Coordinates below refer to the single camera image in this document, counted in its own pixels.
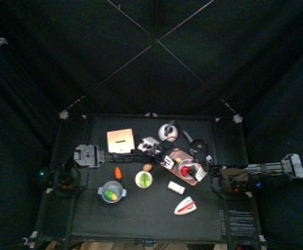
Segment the cup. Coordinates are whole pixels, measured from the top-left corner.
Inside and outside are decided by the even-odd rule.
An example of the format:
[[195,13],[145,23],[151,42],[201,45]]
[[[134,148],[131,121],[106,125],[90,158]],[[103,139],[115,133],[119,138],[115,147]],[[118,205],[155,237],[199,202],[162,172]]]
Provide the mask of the cup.
[[[110,199],[110,198],[107,197],[107,196],[108,196],[108,195],[106,195],[107,192],[108,192],[110,194],[116,195],[116,199],[115,199],[115,200],[112,200],[112,199]],[[103,187],[100,187],[100,188],[98,189],[98,194],[102,195],[102,198],[103,198],[103,200],[104,200],[107,203],[116,203],[116,202],[122,199],[122,197],[124,197],[124,196],[127,195],[127,190],[123,189],[122,184],[119,184],[116,181],[110,181],[110,182],[107,182],[107,183],[104,184]]]

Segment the red and white object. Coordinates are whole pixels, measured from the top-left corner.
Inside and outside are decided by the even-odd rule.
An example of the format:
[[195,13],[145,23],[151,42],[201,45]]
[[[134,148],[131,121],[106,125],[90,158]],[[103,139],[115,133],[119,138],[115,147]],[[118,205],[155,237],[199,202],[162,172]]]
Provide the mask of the red and white object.
[[195,201],[193,200],[191,196],[186,197],[181,203],[178,204],[174,214],[175,215],[186,215],[194,212],[198,209]]

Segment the table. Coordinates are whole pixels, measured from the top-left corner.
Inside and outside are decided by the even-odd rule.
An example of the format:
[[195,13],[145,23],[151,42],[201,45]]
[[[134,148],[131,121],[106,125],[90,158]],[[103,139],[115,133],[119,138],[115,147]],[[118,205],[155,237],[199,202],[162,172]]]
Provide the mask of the table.
[[[179,130],[186,129],[194,139],[210,145],[214,164],[249,164],[242,124],[233,117],[191,117],[138,115],[74,115],[62,120],[52,153],[52,166],[67,161],[79,145],[98,145],[107,150],[107,131],[132,128],[135,140],[154,137],[158,128],[175,119]],[[189,140],[181,134],[174,147],[189,151]],[[221,243],[227,241],[225,228],[225,200],[213,191],[210,176],[190,186],[167,169],[154,166],[153,185],[143,189],[135,184],[135,175],[143,163],[106,162],[98,169],[82,169],[84,190],[74,198],[58,197],[55,192],[43,195],[35,230],[38,242],[48,240],[135,241]],[[114,180],[114,168],[120,166],[122,185],[128,194],[118,203],[107,204],[98,188]],[[183,195],[167,188],[174,181],[186,188]],[[191,196],[198,210],[177,216],[178,203]]]

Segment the red object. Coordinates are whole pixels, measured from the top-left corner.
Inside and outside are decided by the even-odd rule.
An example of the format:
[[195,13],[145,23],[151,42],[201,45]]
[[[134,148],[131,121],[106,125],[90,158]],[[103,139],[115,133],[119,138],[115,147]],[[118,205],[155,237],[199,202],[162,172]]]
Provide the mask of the red object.
[[115,179],[120,182],[123,180],[123,173],[119,167],[115,167]]
[[181,174],[182,174],[182,176],[189,176],[190,171],[191,171],[191,167],[185,166],[185,167],[181,169]]

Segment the green vegetable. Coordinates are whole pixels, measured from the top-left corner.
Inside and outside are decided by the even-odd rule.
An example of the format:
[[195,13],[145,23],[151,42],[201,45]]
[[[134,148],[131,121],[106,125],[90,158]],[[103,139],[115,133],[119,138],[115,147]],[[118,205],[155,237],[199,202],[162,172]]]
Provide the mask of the green vegetable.
[[153,180],[151,180],[150,175],[147,173],[145,173],[140,177],[140,186],[149,187],[151,185],[151,182],[153,182]]
[[112,191],[112,190],[107,190],[107,191],[104,192],[104,197],[106,197],[108,200],[111,200],[111,201],[118,200],[118,194],[116,194],[115,191]]

